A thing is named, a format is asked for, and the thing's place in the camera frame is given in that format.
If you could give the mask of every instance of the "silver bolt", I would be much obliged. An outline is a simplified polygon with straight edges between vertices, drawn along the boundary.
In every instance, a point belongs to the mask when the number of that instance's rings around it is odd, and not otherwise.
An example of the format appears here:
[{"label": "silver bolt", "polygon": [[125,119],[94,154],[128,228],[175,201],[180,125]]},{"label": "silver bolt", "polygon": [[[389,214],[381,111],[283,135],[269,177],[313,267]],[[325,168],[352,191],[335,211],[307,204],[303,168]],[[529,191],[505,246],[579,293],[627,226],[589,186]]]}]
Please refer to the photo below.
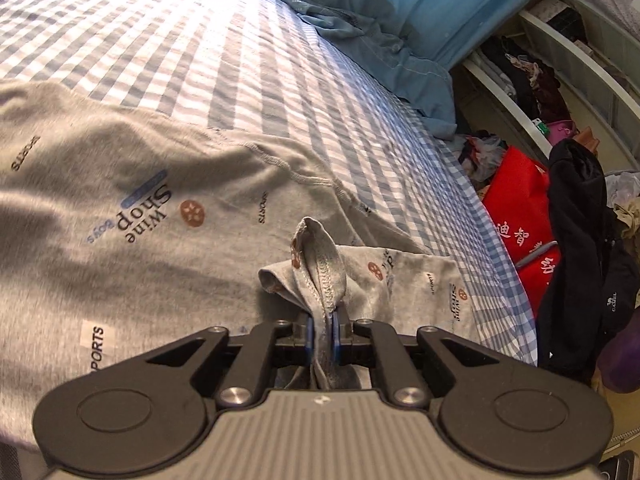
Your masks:
[{"label": "silver bolt", "polygon": [[320,406],[324,406],[325,404],[331,402],[331,397],[326,395],[320,395],[320,396],[314,397],[314,402],[316,404],[320,404]]},{"label": "silver bolt", "polygon": [[394,399],[407,406],[415,406],[424,402],[427,396],[420,388],[409,386],[408,388],[400,388],[394,393]]},{"label": "silver bolt", "polygon": [[224,400],[227,404],[235,404],[236,406],[247,402],[249,397],[251,397],[251,392],[246,388],[238,386],[232,386],[220,392],[221,400]]}]

